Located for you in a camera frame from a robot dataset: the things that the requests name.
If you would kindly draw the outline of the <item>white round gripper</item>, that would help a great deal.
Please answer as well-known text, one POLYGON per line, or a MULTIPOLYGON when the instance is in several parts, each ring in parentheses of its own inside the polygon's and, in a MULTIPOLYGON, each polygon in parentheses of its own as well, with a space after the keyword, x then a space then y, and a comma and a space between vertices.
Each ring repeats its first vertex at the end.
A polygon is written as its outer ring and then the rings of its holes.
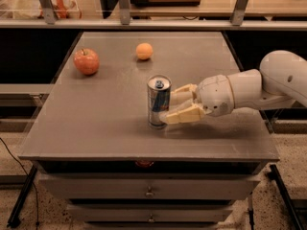
POLYGON ((206 78, 198 86, 189 83, 173 90, 170 105, 182 104, 195 99, 196 96, 202 107, 197 103, 191 103, 187 107, 179 106, 172 111, 160 113, 160 121, 167 125, 194 123, 205 115, 219 117, 230 114, 234 109, 232 89, 226 76, 206 78))

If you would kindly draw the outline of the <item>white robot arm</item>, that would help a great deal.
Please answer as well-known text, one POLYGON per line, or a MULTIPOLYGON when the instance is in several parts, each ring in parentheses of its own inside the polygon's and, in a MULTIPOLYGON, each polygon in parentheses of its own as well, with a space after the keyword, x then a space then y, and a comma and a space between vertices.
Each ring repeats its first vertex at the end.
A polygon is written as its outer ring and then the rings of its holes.
POLYGON ((292 52, 273 51, 257 69, 213 76, 172 91, 170 109, 159 119, 168 125, 195 123, 243 107, 270 110, 295 102, 307 106, 307 60, 292 52))

